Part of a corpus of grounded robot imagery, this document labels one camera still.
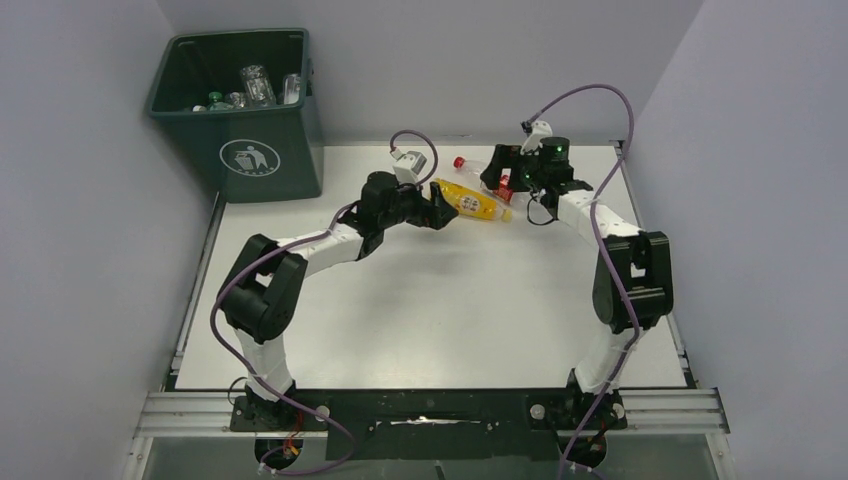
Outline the yellow juice bottle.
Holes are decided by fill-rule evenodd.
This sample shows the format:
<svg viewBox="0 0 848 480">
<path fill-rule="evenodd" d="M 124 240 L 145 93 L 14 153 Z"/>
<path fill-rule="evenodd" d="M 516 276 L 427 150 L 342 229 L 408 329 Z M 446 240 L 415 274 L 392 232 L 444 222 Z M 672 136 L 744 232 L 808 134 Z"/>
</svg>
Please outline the yellow juice bottle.
<svg viewBox="0 0 848 480">
<path fill-rule="evenodd" d="M 477 220 L 512 221 L 512 211 L 500 205 L 494 198 L 460 184 L 436 178 L 444 199 L 462 216 Z"/>
</svg>

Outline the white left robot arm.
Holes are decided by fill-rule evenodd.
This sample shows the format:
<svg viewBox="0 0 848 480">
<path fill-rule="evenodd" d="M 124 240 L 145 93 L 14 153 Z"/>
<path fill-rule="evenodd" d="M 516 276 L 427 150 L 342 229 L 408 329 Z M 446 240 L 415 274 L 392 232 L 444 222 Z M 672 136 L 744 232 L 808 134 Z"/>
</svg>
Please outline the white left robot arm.
<svg viewBox="0 0 848 480">
<path fill-rule="evenodd" d="M 371 173 L 358 200 L 342 207 L 328 227 L 287 240 L 256 234 L 237 256 L 216 296 L 210 317 L 224 315 L 241 344 L 219 343 L 247 369 L 251 399 L 292 404 L 294 379 L 283 333 L 294 318 L 304 281 L 342 263 L 365 259 L 382 245 L 387 229 L 401 224 L 440 230 L 458 216 L 440 186 L 423 188 L 395 175 Z"/>
</svg>

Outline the blue label crushed bottle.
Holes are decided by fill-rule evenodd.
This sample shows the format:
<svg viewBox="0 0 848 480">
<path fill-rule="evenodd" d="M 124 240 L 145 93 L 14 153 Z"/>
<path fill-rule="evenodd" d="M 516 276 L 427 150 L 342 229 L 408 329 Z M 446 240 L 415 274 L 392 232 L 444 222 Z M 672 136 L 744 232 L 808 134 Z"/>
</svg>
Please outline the blue label crushed bottle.
<svg viewBox="0 0 848 480">
<path fill-rule="evenodd" d="M 246 109 L 250 102 L 244 92 L 230 92 L 225 96 L 225 101 L 234 109 Z"/>
</svg>

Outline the green tinted bottle white cap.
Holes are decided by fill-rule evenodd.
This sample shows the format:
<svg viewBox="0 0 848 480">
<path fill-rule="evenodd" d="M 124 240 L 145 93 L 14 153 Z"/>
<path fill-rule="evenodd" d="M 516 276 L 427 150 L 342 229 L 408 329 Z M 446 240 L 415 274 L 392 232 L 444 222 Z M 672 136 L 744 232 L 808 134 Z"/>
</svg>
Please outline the green tinted bottle white cap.
<svg viewBox="0 0 848 480">
<path fill-rule="evenodd" d="M 226 102 L 223 94 L 218 91 L 212 91 L 207 95 L 207 103 L 205 105 L 196 104 L 191 107 L 192 112 L 225 111 L 232 109 L 234 109 L 234 106 Z"/>
</svg>

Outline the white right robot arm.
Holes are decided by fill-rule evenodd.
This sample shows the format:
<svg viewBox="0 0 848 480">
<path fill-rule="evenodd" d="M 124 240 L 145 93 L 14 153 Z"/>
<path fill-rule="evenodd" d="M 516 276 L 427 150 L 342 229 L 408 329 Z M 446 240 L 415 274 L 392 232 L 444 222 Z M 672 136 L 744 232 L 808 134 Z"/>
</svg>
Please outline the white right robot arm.
<svg viewBox="0 0 848 480">
<path fill-rule="evenodd" d="M 489 189 L 527 193 L 551 218 L 596 246 L 592 304 L 604 332 L 573 370 L 579 389 L 562 400 L 572 425 L 590 425 L 602 413 L 598 395 L 615 388 L 644 332 L 674 304 L 670 242 L 605 205 L 597 189 L 576 177 L 564 137 L 542 138 L 526 148 L 498 144 L 480 180 Z"/>
</svg>

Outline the clear unlabelled bottle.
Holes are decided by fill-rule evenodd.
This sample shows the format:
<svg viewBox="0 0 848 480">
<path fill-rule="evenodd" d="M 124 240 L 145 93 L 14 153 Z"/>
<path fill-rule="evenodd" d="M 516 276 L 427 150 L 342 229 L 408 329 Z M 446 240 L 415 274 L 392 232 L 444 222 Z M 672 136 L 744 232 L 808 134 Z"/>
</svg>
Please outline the clear unlabelled bottle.
<svg viewBox="0 0 848 480">
<path fill-rule="evenodd" d="M 248 103 L 253 107 L 271 107 L 277 102 L 270 77 L 263 65 L 248 65 L 239 71 Z"/>
</svg>

